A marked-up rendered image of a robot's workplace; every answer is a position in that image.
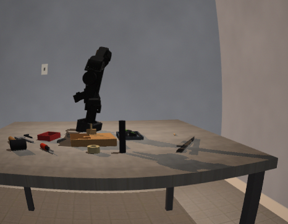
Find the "black mallet with wooden handle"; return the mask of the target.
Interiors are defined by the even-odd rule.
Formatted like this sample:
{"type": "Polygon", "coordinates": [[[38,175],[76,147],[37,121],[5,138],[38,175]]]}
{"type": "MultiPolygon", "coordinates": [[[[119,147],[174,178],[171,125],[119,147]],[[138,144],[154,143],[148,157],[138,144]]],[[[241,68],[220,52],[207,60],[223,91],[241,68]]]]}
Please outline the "black mallet with wooden handle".
{"type": "Polygon", "coordinates": [[[11,136],[9,136],[8,139],[10,141],[11,150],[27,149],[27,143],[25,139],[14,139],[11,136]]]}

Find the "orange wooden board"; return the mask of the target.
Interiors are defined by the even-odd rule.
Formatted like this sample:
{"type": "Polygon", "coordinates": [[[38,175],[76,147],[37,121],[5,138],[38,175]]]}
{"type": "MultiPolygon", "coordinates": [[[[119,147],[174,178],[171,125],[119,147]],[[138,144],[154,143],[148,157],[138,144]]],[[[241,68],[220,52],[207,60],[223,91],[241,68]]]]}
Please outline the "orange wooden board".
{"type": "Polygon", "coordinates": [[[70,142],[71,147],[87,147],[88,145],[117,146],[117,139],[111,133],[70,134],[70,142]]]}

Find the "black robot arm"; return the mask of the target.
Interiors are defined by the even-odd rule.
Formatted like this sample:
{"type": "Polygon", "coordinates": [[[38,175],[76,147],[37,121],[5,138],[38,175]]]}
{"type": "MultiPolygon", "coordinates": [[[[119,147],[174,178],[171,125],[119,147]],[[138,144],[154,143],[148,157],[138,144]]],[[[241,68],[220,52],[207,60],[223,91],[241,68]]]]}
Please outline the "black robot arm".
{"type": "MultiPolygon", "coordinates": [[[[96,51],[95,56],[92,56],[88,59],[87,65],[85,66],[85,71],[83,75],[83,82],[86,85],[98,85],[98,98],[100,99],[99,91],[101,86],[101,79],[103,77],[104,68],[108,65],[111,60],[112,53],[109,51],[109,48],[99,47],[96,51]],[[101,70],[100,70],[101,69],[101,70]],[[98,73],[98,74],[97,74],[98,73]]],[[[77,92],[76,95],[73,96],[75,102],[80,100],[87,100],[88,95],[86,89],[83,92],[77,92]]],[[[90,114],[88,108],[85,106],[85,110],[87,110],[85,122],[95,124],[96,114],[93,121],[90,120],[90,114]]]]}

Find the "red open tray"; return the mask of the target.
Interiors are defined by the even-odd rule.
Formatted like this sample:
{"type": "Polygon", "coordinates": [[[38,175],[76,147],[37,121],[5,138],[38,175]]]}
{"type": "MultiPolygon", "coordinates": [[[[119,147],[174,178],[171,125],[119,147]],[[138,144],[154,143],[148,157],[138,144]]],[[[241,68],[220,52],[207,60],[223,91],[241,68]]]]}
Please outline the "red open tray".
{"type": "Polygon", "coordinates": [[[52,141],[55,139],[58,139],[61,137],[60,132],[45,132],[42,134],[38,134],[38,140],[44,140],[44,141],[52,141]]]}

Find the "red-handled screwdriver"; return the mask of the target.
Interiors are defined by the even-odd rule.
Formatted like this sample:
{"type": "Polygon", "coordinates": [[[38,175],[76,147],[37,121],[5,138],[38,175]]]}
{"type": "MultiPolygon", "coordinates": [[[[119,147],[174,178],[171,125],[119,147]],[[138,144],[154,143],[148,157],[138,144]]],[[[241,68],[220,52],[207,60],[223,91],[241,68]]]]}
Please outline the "red-handled screwdriver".
{"type": "Polygon", "coordinates": [[[50,151],[52,151],[52,152],[54,152],[53,150],[51,150],[46,144],[44,144],[44,143],[41,143],[40,144],[40,147],[42,148],[42,149],[44,149],[44,150],[50,150],[50,151]]]}

